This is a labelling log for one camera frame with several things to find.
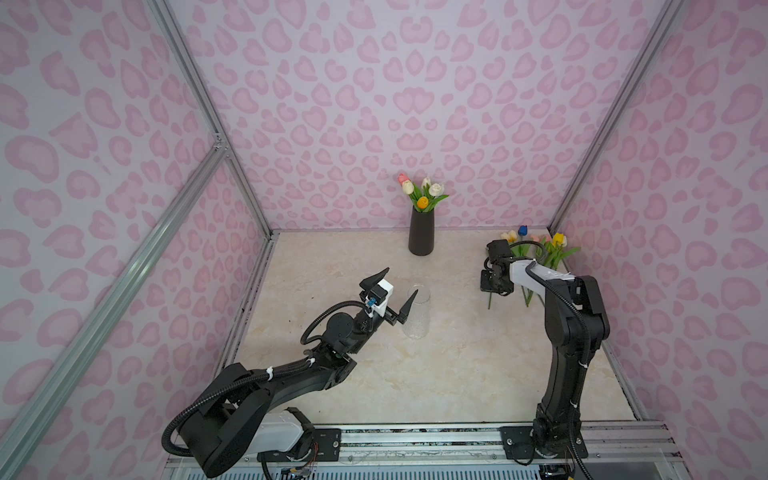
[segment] black vase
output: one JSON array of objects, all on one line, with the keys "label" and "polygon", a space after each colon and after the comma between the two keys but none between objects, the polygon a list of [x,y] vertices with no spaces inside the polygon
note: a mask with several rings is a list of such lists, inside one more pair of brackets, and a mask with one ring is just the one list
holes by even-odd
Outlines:
[{"label": "black vase", "polygon": [[408,236],[408,250],[423,257],[435,249],[435,210],[427,213],[416,208],[411,211],[411,231]]}]

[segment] black mounting plate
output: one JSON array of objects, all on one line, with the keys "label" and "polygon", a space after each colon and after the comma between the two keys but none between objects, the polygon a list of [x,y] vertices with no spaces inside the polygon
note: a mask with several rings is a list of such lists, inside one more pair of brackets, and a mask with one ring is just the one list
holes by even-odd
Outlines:
[{"label": "black mounting plate", "polygon": [[[339,461],[339,445],[341,444],[341,430],[340,429],[315,429],[312,440],[317,443],[317,462],[338,462]],[[285,452],[264,452],[260,453],[258,459],[261,460],[262,455],[268,462],[296,462],[291,458],[288,458]]]},{"label": "black mounting plate", "polygon": [[[514,460],[516,458],[521,462],[526,462],[532,455],[534,459],[544,458],[533,449],[530,426],[501,427],[498,430],[502,434],[502,446],[504,447],[504,453],[507,455],[507,460]],[[576,453],[581,458],[589,456],[584,438],[581,437],[581,432],[576,437]],[[565,450],[558,452],[558,456],[555,458],[565,458]]]}]

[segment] beige table surface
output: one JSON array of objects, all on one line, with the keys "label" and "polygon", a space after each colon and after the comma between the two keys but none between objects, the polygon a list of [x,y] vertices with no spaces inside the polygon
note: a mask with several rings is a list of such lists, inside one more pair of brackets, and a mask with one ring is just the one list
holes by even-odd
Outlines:
[{"label": "beige table surface", "polygon": [[[358,283],[390,267],[389,305],[417,282],[431,290],[429,334],[409,339],[384,323],[356,355],[347,380],[288,402],[315,423],[518,422],[534,418],[547,387],[551,344],[544,307],[522,294],[479,289],[494,230],[439,230],[435,251],[416,257],[406,231],[282,233],[237,361],[248,369],[303,357],[304,329],[322,311],[358,300]],[[345,310],[354,315],[353,309]],[[323,322],[313,334],[325,329]],[[634,419],[604,352],[589,367],[584,420]]]}]

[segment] pink patterned wallpaper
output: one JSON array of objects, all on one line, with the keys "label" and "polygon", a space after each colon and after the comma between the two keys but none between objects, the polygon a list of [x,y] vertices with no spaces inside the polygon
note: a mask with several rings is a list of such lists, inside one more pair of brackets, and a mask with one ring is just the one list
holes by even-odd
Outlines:
[{"label": "pink patterned wallpaper", "polygon": [[157,478],[160,433],[213,378],[261,243],[222,165],[19,478]]},{"label": "pink patterned wallpaper", "polygon": [[0,435],[210,150],[147,14],[0,6]]},{"label": "pink patterned wallpaper", "polygon": [[697,480],[768,471],[765,25],[765,2],[692,2],[565,227]]},{"label": "pink patterned wallpaper", "polygon": [[543,225],[662,0],[173,0],[272,227]]}]

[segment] clear glass vase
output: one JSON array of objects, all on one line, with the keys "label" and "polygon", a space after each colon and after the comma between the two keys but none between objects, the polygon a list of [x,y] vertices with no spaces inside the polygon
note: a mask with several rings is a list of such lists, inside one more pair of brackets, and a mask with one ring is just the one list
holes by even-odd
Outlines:
[{"label": "clear glass vase", "polygon": [[431,294],[426,285],[417,283],[408,290],[408,298],[411,298],[416,290],[419,292],[413,299],[408,321],[402,326],[402,332],[412,339],[423,338],[429,331],[429,297]]}]

